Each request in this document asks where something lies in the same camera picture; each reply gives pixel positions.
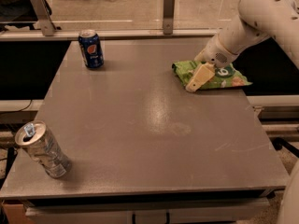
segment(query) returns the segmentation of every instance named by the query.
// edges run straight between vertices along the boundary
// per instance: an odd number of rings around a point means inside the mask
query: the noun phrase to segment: green plastic package
[[[193,71],[197,65],[203,63],[195,61],[182,61],[173,63],[172,68],[178,75],[183,86],[186,86],[192,77]],[[239,71],[235,70],[232,64],[227,65],[224,68],[216,68],[215,76],[210,79],[206,84],[201,86],[199,90],[229,88],[251,85],[247,78],[244,77]]]

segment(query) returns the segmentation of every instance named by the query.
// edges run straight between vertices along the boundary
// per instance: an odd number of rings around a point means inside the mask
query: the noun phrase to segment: can top
[[[28,137],[25,127],[32,123],[35,128],[35,134]],[[40,139],[46,132],[46,123],[41,120],[34,120],[23,125],[16,133],[15,141],[20,147],[28,147]]]
[[[79,36],[81,37],[93,37],[96,35],[96,32],[94,30],[82,30],[80,33],[79,33]]]

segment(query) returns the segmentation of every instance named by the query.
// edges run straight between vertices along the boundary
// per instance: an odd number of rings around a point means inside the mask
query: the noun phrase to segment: soda can
[[[61,151],[45,122],[34,120],[25,124],[17,131],[15,141],[50,177],[61,177],[71,169],[71,161]]]
[[[94,30],[82,30],[78,42],[86,67],[98,68],[104,64],[100,38]]]

